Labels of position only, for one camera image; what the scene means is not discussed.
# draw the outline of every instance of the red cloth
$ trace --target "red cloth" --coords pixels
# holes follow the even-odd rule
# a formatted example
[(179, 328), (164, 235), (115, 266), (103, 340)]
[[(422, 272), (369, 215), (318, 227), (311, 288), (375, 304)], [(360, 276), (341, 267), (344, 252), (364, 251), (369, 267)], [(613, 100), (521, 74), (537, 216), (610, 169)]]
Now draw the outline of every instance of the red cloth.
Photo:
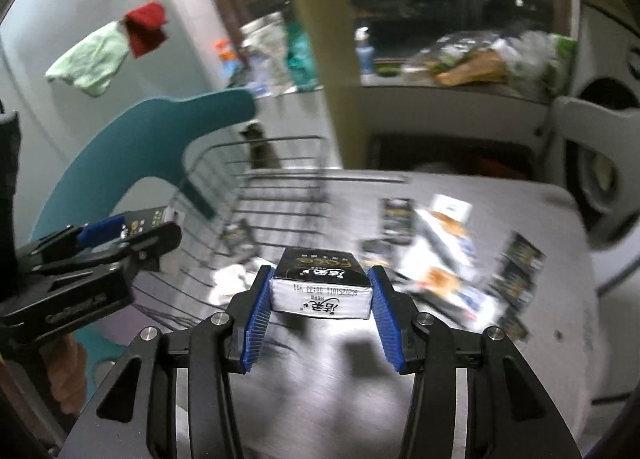
[(129, 45), (134, 58), (140, 58), (166, 40), (162, 26), (166, 24), (164, 7), (157, 1), (129, 11), (124, 16), (124, 25), (129, 34)]

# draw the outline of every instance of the black package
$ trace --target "black package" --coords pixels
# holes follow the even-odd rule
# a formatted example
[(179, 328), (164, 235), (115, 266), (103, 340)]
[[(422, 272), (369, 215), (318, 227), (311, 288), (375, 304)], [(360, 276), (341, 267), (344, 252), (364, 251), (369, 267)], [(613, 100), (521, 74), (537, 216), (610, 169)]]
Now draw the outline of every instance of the black package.
[(518, 311), (523, 309), (536, 293), (536, 286), (530, 276), (509, 259), (505, 259), (502, 269), (494, 275), (491, 287)]
[(245, 219), (226, 225), (222, 239), (235, 262), (245, 262), (260, 255), (260, 246), (255, 242), (254, 230)]
[(503, 255), (518, 264), (533, 279), (542, 270), (545, 255), (519, 233), (513, 234), (513, 240)]
[(286, 248), (271, 279), (274, 311), (315, 318), (368, 318), (373, 288), (351, 253)]
[(507, 311), (504, 312), (504, 315), (502, 315), (498, 322), (498, 326), (504, 330), (513, 343), (526, 343), (527, 340), (529, 340), (529, 330), (518, 318), (513, 309), (507, 309)]
[(382, 200), (382, 235), (398, 245), (410, 244), (414, 238), (414, 201)]
[(394, 269), (396, 262), (396, 248), (393, 244), (382, 239), (369, 239), (360, 242), (360, 259), (365, 269), (381, 265), (389, 270)]

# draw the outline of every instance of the snack package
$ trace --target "snack package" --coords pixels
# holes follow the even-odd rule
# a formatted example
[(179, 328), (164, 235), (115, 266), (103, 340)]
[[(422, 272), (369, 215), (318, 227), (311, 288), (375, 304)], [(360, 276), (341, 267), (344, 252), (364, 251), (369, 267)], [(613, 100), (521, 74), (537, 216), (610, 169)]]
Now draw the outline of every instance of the snack package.
[(500, 55), (488, 49), (474, 52), (457, 67), (436, 74), (433, 79), (446, 87), (471, 83), (504, 84), (507, 74), (507, 65)]
[(476, 276), (476, 251), (464, 226), (440, 212), (431, 214), (417, 209), (415, 213), (417, 230), (442, 263), (463, 281), (472, 282)]
[(369, 318), (373, 288), (351, 253), (286, 248), (271, 279), (274, 311), (314, 318)]
[(522, 311), (536, 294), (536, 286), (520, 266), (506, 260), (502, 269), (494, 275), (492, 288), (517, 311)]
[(398, 273), (413, 279), (410, 283), (396, 283), (398, 291), (411, 295), (417, 303), (427, 303), (470, 331), (481, 332), (492, 325), (507, 306), (491, 290), (460, 280), (442, 265), (421, 237), (416, 237)]
[(471, 204), (465, 203), (465, 201), (436, 194), (431, 200), (429, 211), (432, 215), (446, 216), (451, 220), (455, 220), (455, 222), (465, 225), (471, 216), (471, 208)]
[(514, 232), (513, 238), (503, 255), (518, 264), (533, 279), (542, 270), (545, 255), (519, 233)]
[(410, 244), (414, 238), (414, 201), (382, 200), (382, 236), (398, 245)]
[(242, 46), (252, 55), (263, 58), (262, 66), (270, 77), (269, 88), (273, 96), (281, 95), (293, 86), (287, 68), (288, 39), (282, 13), (268, 14), (243, 25)]
[(387, 274), (396, 265), (396, 248), (382, 239), (369, 239), (360, 242), (360, 261), (365, 271), (375, 265), (385, 268)]
[(222, 239), (235, 262), (242, 263), (260, 255), (260, 246), (255, 242), (254, 230), (245, 219), (227, 224), (223, 229)]
[(496, 325), (501, 327), (511, 341), (520, 348), (529, 340), (529, 330), (513, 309), (507, 309)]
[(409, 58), (402, 65), (402, 76), (409, 81), (430, 79), (456, 67), (476, 51), (488, 49), (497, 39), (498, 35), (491, 31), (461, 31), (443, 36)]
[(516, 312), (522, 311), (536, 294), (535, 276), (542, 270), (545, 255), (519, 233), (513, 233), (500, 270), (494, 274), (492, 289)]

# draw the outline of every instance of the plastic bag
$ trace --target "plastic bag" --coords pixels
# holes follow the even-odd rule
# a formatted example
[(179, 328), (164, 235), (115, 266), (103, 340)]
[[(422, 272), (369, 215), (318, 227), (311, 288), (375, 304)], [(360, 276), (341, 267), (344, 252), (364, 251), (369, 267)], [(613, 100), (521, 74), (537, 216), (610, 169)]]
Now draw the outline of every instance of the plastic bag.
[(415, 80), (444, 73), (468, 59), (478, 50), (489, 48), (498, 34), (492, 31), (461, 31), (439, 38), (427, 49), (402, 65), (402, 76)]
[(287, 29), (280, 12), (271, 13), (240, 28), (244, 35), (242, 46), (250, 54), (263, 57), (262, 65), (269, 75), (271, 94), (279, 96), (293, 86), (287, 68)]
[(508, 84), (523, 97), (546, 100), (562, 94), (569, 80), (576, 42), (542, 31), (495, 42), (492, 49), (505, 61)]
[(302, 92), (314, 90), (318, 87), (318, 77), (309, 36), (298, 22), (287, 25), (287, 32), (289, 33), (287, 67), (293, 83)]

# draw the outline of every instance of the blue gripper pad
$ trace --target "blue gripper pad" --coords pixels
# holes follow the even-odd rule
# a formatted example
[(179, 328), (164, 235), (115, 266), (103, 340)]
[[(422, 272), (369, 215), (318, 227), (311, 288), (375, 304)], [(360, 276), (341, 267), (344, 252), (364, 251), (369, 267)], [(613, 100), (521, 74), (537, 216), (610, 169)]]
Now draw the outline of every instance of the blue gripper pad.
[(124, 214), (120, 214), (84, 227), (78, 235), (78, 245), (81, 248), (95, 248), (119, 238), (124, 220)]
[(251, 366), (258, 361), (264, 335), (269, 325), (269, 318), (271, 318), (270, 283), (273, 273), (275, 273), (275, 269), (272, 267), (266, 279), (262, 282), (251, 316), (244, 328), (244, 349), (242, 350), (240, 361), (246, 373), (248, 373), (251, 370)]
[(386, 361), (394, 366), (396, 373), (399, 373), (404, 366), (404, 353), (402, 352), (402, 334), (390, 304), (395, 292), (381, 267), (374, 266), (369, 269), (367, 277), (373, 285), (371, 310), (378, 327)]

